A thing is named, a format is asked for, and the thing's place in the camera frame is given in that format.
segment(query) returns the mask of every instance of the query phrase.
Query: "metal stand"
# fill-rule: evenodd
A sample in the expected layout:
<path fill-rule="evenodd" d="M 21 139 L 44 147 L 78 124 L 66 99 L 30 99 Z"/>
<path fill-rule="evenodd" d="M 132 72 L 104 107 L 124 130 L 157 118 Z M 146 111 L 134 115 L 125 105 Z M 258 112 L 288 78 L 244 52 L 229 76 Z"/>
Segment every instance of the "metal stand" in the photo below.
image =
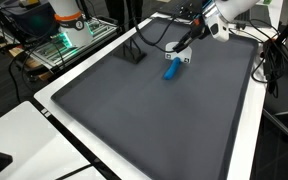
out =
<path fill-rule="evenodd" d="M 270 114 L 266 109 L 263 109 L 263 115 L 288 137 L 288 128 L 277 117 Z"/>
<path fill-rule="evenodd" d="M 126 43 L 123 43 L 122 47 L 118 48 L 114 55 L 126 61 L 138 64 L 146 56 L 146 53 L 140 49 L 133 38 L 130 38 L 129 46 Z"/>

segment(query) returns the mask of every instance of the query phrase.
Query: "blue object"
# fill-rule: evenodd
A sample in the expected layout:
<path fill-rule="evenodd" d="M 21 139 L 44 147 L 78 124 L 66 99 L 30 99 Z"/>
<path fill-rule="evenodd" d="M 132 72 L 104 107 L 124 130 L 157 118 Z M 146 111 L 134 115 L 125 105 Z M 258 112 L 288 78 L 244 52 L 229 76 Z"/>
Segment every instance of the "blue object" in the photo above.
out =
<path fill-rule="evenodd" d="M 165 80 L 170 80 L 174 77 L 177 69 L 180 67 L 181 59 L 179 57 L 174 58 L 171 67 L 164 74 Z"/>

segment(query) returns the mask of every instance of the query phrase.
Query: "table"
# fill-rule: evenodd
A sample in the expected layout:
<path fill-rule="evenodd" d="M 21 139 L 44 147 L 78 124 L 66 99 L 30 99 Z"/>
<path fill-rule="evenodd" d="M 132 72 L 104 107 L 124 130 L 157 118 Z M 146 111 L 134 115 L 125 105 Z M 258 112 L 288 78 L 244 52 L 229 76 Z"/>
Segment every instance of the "table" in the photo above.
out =
<path fill-rule="evenodd" d="M 282 9 L 283 0 L 274 0 L 269 7 L 271 21 L 274 27 L 278 26 L 278 21 Z M 153 17 L 167 17 L 161 14 L 154 14 Z M 139 27 L 143 27 L 150 22 L 150 19 L 143 21 Z M 252 28 L 247 28 L 246 31 L 256 33 Z M 81 74 L 95 62 L 112 51 L 116 46 L 122 44 L 125 40 L 135 33 L 132 29 L 125 33 L 120 38 L 100 50 L 98 53 L 89 57 L 87 60 L 70 70 L 62 77 L 46 86 L 41 91 L 37 92 L 34 97 L 39 101 L 49 112 L 51 112 L 61 123 L 63 123 L 77 138 L 79 138 L 97 157 L 99 157 L 112 171 L 114 171 L 121 179 L 148 179 L 140 170 L 130 164 L 127 160 L 112 150 L 107 144 L 96 137 L 92 132 L 85 129 L 74 118 L 69 116 L 61 108 L 59 108 L 50 97 L 76 76 Z M 255 152 L 257 134 L 262 115 L 262 108 L 265 98 L 266 88 L 263 84 L 249 81 L 246 92 L 245 102 L 240 118 L 235 146 L 231 158 L 231 164 L 228 174 L 230 180 L 249 179 L 253 156 Z"/>
<path fill-rule="evenodd" d="M 13 157 L 0 179 L 56 179 L 90 164 L 29 102 L 0 118 L 0 152 Z M 69 179 L 105 180 L 93 167 Z"/>

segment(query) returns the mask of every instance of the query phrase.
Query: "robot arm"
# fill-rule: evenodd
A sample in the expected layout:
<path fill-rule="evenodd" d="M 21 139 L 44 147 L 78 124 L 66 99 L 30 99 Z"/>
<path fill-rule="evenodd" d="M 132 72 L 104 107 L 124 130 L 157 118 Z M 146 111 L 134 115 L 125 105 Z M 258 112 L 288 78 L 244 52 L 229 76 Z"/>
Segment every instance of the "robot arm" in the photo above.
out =
<path fill-rule="evenodd" d="M 173 47 L 177 53 L 185 49 L 194 39 L 203 39 L 209 32 L 213 38 L 225 42 L 229 39 L 229 22 L 252 8 L 259 0 L 210 0 L 191 24 L 191 30 Z"/>

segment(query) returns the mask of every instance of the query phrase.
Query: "dark floor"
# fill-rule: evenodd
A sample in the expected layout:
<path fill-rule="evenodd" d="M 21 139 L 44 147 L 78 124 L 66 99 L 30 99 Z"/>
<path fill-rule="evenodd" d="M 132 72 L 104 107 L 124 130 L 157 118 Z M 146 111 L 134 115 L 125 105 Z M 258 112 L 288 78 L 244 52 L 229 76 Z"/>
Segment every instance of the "dark floor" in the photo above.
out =
<path fill-rule="evenodd" d="M 104 0 L 92 0 L 97 15 L 107 16 Z M 156 0 L 144 0 L 143 16 L 149 16 L 163 3 Z M 281 21 L 286 24 L 288 17 L 288 0 L 284 0 Z M 10 111 L 17 105 L 14 85 L 8 74 L 7 68 L 11 59 L 0 54 L 0 116 Z M 20 73 L 13 68 L 19 84 L 22 100 L 32 100 L 33 92 L 28 90 L 21 79 Z M 35 91 L 45 86 L 47 82 L 31 83 Z M 280 117 L 288 127 L 288 116 Z M 262 118 L 258 136 L 256 154 L 254 157 L 251 179 L 254 180 L 288 180 L 288 142 L 281 132 L 265 118 Z"/>

